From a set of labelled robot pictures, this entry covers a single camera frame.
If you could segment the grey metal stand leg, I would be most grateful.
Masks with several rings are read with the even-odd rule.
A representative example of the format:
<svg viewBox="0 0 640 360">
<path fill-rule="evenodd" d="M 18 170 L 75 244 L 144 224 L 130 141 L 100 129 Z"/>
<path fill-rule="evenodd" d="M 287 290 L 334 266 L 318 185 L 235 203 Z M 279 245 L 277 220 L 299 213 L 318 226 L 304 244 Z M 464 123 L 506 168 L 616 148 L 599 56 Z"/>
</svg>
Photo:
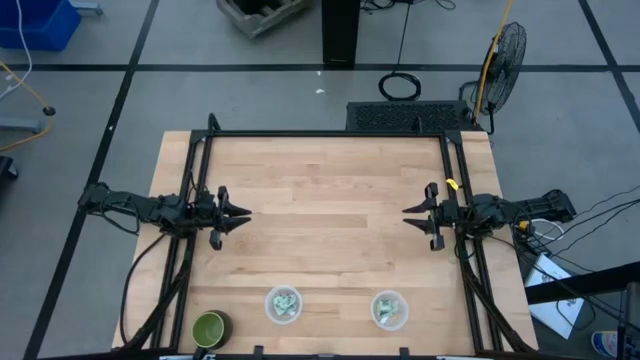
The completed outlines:
<svg viewBox="0 0 640 360">
<path fill-rule="evenodd" d="M 0 130 L 29 131 L 34 134 L 39 134 L 45 127 L 45 122 L 40 119 L 0 116 Z"/>
</svg>

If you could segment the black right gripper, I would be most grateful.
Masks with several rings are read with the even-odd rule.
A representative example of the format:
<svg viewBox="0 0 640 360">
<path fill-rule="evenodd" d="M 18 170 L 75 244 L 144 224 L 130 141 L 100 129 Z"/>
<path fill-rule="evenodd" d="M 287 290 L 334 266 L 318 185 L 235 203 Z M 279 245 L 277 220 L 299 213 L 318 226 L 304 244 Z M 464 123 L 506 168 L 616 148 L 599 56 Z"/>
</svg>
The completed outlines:
<svg viewBox="0 0 640 360">
<path fill-rule="evenodd" d="M 456 200 L 443 200 L 441 203 L 437 203 L 437 195 L 438 186 L 435 182 L 431 182 L 425 188 L 426 199 L 419 205 L 403 210 L 403 213 L 429 213 L 427 219 L 404 219 L 404 222 L 418 228 L 425 234 L 432 235 L 430 241 L 432 251 L 439 251 L 445 247 L 440 227 L 454 228 L 463 220 L 463 210 Z"/>
</svg>

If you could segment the clear round plastic container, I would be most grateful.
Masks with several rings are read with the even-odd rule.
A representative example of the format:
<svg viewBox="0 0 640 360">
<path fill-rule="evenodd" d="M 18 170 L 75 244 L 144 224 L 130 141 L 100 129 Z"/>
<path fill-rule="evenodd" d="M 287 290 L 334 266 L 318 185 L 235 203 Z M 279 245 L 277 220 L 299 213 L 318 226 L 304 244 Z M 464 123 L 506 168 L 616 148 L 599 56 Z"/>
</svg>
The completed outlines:
<svg viewBox="0 0 640 360">
<path fill-rule="evenodd" d="M 273 306 L 273 298 L 277 295 L 293 294 L 297 296 L 296 314 L 292 317 L 284 316 L 280 317 L 276 314 Z M 300 292 L 292 286 L 282 285 L 272 288 L 265 297 L 264 302 L 265 313 L 267 317 L 277 325 L 289 325 L 295 322 L 300 316 L 303 308 L 303 297 Z"/>
<path fill-rule="evenodd" d="M 379 318 L 376 314 L 379 301 L 382 299 L 394 299 L 400 303 L 399 311 L 394 316 L 392 316 L 384 325 L 379 323 Z M 394 332 L 403 328 L 407 323 L 409 319 L 409 305 L 400 293 L 393 290 L 383 290 L 376 294 L 372 299 L 370 304 L 370 313 L 372 320 L 379 328 L 385 331 Z"/>
</svg>

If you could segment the blue white shoe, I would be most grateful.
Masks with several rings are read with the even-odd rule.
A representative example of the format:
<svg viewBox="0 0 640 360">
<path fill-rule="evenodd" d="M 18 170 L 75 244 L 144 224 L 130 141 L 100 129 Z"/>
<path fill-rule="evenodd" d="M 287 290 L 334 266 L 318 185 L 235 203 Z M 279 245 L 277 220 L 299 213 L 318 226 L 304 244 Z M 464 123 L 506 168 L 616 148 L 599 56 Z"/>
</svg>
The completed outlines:
<svg viewBox="0 0 640 360">
<path fill-rule="evenodd" d="M 618 355 L 618 333 L 616 331 L 595 331 L 590 338 L 593 349 L 601 356 L 616 358 Z"/>
</svg>

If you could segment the green ceramic cup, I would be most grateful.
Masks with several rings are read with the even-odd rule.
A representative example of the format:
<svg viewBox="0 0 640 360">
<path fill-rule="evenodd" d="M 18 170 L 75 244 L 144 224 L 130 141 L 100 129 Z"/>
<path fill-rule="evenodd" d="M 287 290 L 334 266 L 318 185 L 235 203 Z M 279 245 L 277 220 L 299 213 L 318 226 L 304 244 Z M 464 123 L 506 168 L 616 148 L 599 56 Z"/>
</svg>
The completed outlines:
<svg viewBox="0 0 640 360">
<path fill-rule="evenodd" d="M 221 310 L 210 310 L 196 318 L 192 324 L 191 335 L 198 347 L 214 350 L 225 346 L 233 331 L 234 324 L 228 314 Z"/>
</svg>

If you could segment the grey wooden crate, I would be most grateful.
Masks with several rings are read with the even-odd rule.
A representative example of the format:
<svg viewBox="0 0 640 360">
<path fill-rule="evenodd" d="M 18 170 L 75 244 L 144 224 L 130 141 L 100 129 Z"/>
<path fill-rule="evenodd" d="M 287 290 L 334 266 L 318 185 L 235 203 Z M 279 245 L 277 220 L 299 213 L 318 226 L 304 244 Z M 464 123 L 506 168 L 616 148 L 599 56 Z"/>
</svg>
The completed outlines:
<svg viewBox="0 0 640 360">
<path fill-rule="evenodd" d="M 314 5 L 315 0 L 216 0 L 218 9 L 248 38 L 255 38 L 293 15 Z"/>
</svg>

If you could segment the black perforated computer case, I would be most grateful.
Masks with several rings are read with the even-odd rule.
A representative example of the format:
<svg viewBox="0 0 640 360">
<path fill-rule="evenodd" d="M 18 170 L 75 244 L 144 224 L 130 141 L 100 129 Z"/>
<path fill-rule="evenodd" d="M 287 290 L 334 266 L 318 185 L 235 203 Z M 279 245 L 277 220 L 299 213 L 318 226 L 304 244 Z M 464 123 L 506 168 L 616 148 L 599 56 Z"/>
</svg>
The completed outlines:
<svg viewBox="0 0 640 360">
<path fill-rule="evenodd" d="M 382 101 L 347 104 L 346 129 L 352 131 L 473 131 L 471 110 L 462 100 Z"/>
</svg>

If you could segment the blue plastic bin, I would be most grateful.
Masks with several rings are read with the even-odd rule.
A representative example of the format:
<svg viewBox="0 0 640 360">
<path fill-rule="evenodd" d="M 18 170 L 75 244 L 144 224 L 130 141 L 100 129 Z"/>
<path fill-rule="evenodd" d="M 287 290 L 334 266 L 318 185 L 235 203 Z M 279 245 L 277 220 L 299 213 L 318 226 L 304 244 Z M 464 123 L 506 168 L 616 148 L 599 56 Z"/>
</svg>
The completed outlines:
<svg viewBox="0 0 640 360">
<path fill-rule="evenodd" d="M 0 48 L 23 47 L 19 14 L 29 50 L 64 50 L 81 22 L 69 0 L 0 0 Z"/>
</svg>

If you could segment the black floor fan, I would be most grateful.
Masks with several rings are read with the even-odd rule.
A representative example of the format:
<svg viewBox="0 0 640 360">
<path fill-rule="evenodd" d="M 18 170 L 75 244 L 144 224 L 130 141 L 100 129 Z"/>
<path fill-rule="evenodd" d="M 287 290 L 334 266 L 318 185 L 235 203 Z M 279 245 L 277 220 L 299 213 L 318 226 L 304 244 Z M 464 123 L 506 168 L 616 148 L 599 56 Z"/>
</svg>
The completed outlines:
<svg viewBox="0 0 640 360">
<path fill-rule="evenodd" d="M 489 135 L 495 132 L 494 115 L 504 106 L 515 86 L 521 71 L 526 52 L 527 34 L 525 28 L 518 22 L 511 22 L 503 26 L 496 47 L 489 48 L 483 66 L 487 65 L 487 72 L 483 90 L 480 91 L 482 72 L 477 80 L 463 83 L 458 91 L 458 99 L 462 100 L 467 88 L 471 88 L 467 116 L 476 129 L 480 115 L 489 117 Z"/>
</svg>

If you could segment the black table edge bar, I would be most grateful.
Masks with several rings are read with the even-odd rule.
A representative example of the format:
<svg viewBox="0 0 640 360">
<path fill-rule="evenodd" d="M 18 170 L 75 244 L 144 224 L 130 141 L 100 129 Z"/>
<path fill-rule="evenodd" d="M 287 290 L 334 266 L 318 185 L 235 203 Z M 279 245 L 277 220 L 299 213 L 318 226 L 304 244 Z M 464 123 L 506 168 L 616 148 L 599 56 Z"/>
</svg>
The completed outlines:
<svg viewBox="0 0 640 360">
<path fill-rule="evenodd" d="M 529 304 L 613 293 L 640 283 L 640 262 L 527 287 Z"/>
</svg>

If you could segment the black aluminium table frame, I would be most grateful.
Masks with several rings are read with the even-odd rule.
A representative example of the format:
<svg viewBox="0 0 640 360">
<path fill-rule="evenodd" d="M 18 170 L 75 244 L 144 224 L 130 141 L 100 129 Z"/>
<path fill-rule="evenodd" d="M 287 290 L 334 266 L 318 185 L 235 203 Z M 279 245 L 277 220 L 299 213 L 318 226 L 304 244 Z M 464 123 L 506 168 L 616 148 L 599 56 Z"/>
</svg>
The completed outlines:
<svg viewBox="0 0 640 360">
<path fill-rule="evenodd" d="M 155 345 L 182 353 L 195 347 L 190 327 L 202 312 L 225 311 L 234 322 L 227 353 L 262 345 L 268 354 L 470 354 L 500 343 L 480 302 L 470 299 L 455 237 L 434 252 L 404 222 L 435 182 L 448 178 L 467 193 L 501 191 L 489 140 L 482 132 L 419 137 L 344 131 L 224 134 L 214 140 L 207 185 L 227 186 L 251 221 L 221 250 L 207 232 L 193 241 L 189 285 L 171 303 Z M 277 325 L 264 302 L 277 286 L 303 297 L 298 319 Z M 398 331 L 379 328 L 370 304 L 383 290 L 400 293 L 409 319 Z"/>
</svg>

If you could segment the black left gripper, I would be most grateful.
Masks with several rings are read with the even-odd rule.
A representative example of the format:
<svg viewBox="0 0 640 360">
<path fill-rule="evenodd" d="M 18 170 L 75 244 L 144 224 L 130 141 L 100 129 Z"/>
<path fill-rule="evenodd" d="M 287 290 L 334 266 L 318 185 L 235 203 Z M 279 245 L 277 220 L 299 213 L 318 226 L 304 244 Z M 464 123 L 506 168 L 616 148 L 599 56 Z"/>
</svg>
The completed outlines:
<svg viewBox="0 0 640 360">
<path fill-rule="evenodd" d="M 209 243 L 216 251 L 222 249 L 222 235 L 229 234 L 234 229 L 248 223 L 250 218 L 241 216 L 252 214 L 251 210 L 226 203 L 227 200 L 228 191 L 225 186 L 220 186 L 216 195 L 208 190 L 203 190 L 195 199 L 194 208 L 198 227 L 211 228 Z M 240 218 L 228 218 L 225 215 Z"/>
</svg>

